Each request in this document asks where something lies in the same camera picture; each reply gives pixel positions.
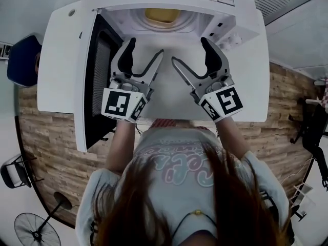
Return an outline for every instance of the necklace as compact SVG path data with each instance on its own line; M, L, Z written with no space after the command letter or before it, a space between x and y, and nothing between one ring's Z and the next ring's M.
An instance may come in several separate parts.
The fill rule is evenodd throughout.
M178 224L178 227L175 229L172 238L174 238L174 235L176 234L176 232L178 231L178 229L180 228L181 224L183 223L183 221L189 216L189 215L196 215L196 216L200 216L200 215L204 215L205 217L207 217L212 223L213 225L216 227L216 223L214 220L211 219L211 217L207 214L205 214L204 212L202 212L201 210L195 210L192 212L189 212L188 214L186 214L185 217L182 218L182 220L180 221L180 223Z

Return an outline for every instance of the black chair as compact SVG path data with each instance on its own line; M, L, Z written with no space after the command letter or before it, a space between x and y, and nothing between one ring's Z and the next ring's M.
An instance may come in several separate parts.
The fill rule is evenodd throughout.
M12 163L2 165L0 168L0 173L1 173L2 179L4 180L6 186L11 189L19 188L22 186L28 186L30 188L30 187L32 187L32 185L31 185L32 183L44 180L44 179L33 180L32 176L29 177L28 172L31 172L31 170L29 168L28 163L31 160L35 160L35 159L36 158L30 159L30 160L23 160L22 156L19 156ZM7 167L12 166L12 165L15 166L18 176L22 182L19 186L15 186L15 184L13 183L13 181L9 175Z
M325 108L318 104L313 115L308 112L307 104L304 99L300 99L299 103L303 105L303 121L295 120L289 115L289 120L300 123L300 130L297 137L291 138L291 143L295 144L299 137L303 137L303 147L308 150L313 158L318 162L319 170L322 176L322 185L328 191L328 167L324 158L322 149L319 147L320 140L325 132L328 115Z

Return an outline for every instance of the blue chair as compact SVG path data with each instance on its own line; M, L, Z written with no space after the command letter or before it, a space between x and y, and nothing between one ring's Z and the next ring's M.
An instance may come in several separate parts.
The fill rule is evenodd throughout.
M22 87L31 87L37 84L38 66L37 55L42 46L34 35L30 35L12 46L9 52L7 77Z

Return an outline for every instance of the wooden floor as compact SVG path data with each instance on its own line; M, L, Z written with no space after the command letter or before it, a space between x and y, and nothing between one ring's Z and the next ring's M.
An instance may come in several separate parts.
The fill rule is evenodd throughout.
M56 215L62 220L75 224L75 217L84 189L91 173L102 167L108 153L109 141L99 141L88 153L76 150L74 117L69 114L40 112L36 104L36 87L22 88L19 92L19 123L24 148L37 157L33 168L37 177L44 178L37 184L47 206L56 206L55 191L65 194L74 207L71 211L61 210ZM297 173L311 158L299 141L290 143L297 133L297 126L288 120L288 115L302 119L301 106L297 99L303 96L315 98L319 93L313 81L292 71L270 64L270 100L266 122L239 122L245 138L249 141L257 157L265 161L277 178L282 181ZM143 120L138 127L144 131L151 121ZM215 131L214 124L196 121L197 126L206 126ZM291 197L293 185L300 183L307 167L297 175L287 179L283 186Z

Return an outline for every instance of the fan stand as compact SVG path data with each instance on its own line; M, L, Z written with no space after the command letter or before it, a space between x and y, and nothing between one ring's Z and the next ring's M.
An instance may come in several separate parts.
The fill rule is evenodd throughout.
M49 219L55 214L55 212L59 209L59 207L63 207L65 210L70 210L72 209L72 203L69 201L69 199L67 197L65 197L62 193L60 192L55 192L53 194L53 196L55 197L55 200L57 201L58 205L54 208L54 210L49 214L49 216L47 217L47 219L41 224L41 226L35 231L32 232L32 236L33 238L37 241L37 242L41 242L42 241L42 229L44 228L44 226L47 224L47 222L49 221Z

